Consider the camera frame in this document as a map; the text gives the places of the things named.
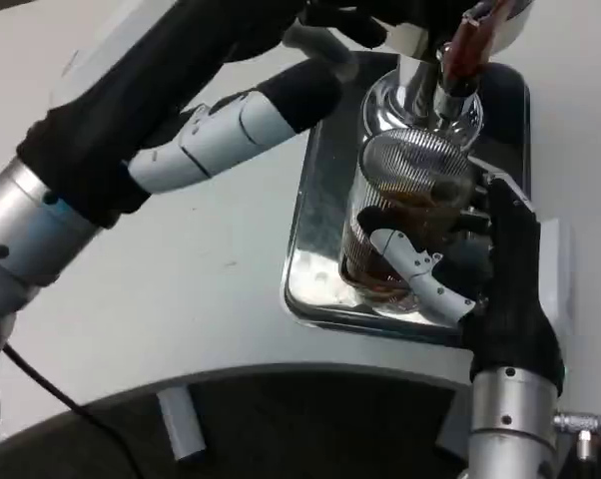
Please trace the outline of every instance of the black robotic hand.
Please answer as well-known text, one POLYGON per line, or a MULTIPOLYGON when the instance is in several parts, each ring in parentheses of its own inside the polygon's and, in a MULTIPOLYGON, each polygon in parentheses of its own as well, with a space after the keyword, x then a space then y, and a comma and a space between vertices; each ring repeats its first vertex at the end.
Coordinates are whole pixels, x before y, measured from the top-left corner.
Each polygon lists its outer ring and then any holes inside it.
POLYGON ((485 291, 485 310, 461 322, 463 343, 474 353, 471 377, 487 369, 520 367, 561 392, 562 351, 538 292, 541 225, 503 179, 491 180, 487 191, 493 279, 485 291))

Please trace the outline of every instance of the robotic hand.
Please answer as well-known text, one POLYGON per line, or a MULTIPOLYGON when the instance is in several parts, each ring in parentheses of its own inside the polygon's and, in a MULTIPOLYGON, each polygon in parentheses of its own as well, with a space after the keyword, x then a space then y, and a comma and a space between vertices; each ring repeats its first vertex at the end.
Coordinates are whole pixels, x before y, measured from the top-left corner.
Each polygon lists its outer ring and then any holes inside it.
POLYGON ((473 162, 483 170, 491 221, 486 305, 441 284, 434 274, 442 255, 418 251, 395 228, 391 213, 370 207, 358 221, 423 307, 457 322, 463 345, 474 353, 469 477, 555 477, 553 417, 565 373, 568 235, 558 221, 541 224, 507 174, 473 162))

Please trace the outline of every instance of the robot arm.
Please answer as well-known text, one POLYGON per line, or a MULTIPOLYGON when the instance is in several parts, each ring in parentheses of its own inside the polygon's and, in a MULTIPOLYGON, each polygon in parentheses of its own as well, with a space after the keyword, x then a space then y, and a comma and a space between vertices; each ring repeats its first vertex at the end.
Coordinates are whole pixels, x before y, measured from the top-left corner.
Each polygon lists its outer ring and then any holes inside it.
POLYGON ((309 62, 204 119, 181 115, 242 42, 291 23, 302 4, 131 0, 75 55, 46 117, 0 174, 0 321, 151 193, 231 168, 330 113, 339 83, 309 62), (157 131, 181 118, 180 135, 156 144, 157 131))

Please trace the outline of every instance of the stainless steel tray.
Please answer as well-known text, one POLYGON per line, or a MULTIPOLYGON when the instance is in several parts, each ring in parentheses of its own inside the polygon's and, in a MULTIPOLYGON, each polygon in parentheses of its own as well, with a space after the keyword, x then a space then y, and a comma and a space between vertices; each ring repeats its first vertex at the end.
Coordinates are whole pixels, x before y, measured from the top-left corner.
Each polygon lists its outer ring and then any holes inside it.
MULTIPOLYGON (((390 54, 358 57, 360 72, 346 86, 338 110, 309 137, 283 278, 285 301, 308 324, 459 347, 457 327, 400 303, 373 303, 340 277, 340 239, 357 158, 358 111, 367 89, 397 64, 397 57, 390 54)), ((472 155, 506 170, 528 192, 529 94, 522 77, 492 64, 480 97, 485 129, 472 155)))

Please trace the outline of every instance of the black cable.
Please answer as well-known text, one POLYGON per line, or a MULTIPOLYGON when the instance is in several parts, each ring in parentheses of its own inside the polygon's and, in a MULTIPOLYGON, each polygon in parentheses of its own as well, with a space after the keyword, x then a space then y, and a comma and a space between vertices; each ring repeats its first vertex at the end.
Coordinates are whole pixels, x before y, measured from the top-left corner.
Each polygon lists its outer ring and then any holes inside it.
POLYGON ((134 471, 134 475, 137 479, 145 479, 143 471, 139 466, 139 462, 134 457, 132 453, 132 449, 123 438, 123 436, 111 426, 105 424, 100 419, 95 417, 92 413, 90 413, 85 407, 80 406, 76 402, 74 402, 70 397, 65 395, 62 391, 60 391, 54 384, 48 381, 45 377, 43 377, 34 367, 32 367, 28 362, 21 357, 21 355, 15 351, 10 344, 3 346, 3 352, 5 355, 10 358, 12 362, 14 362, 23 372, 25 372, 34 382, 39 384, 43 389, 48 391, 54 397, 56 397, 63 404, 68 406, 68 408, 74 412, 77 416, 84 419, 86 422, 92 424, 94 427, 103 432, 107 437, 109 437, 112 442, 121 450, 125 458, 127 459, 130 467, 134 471))

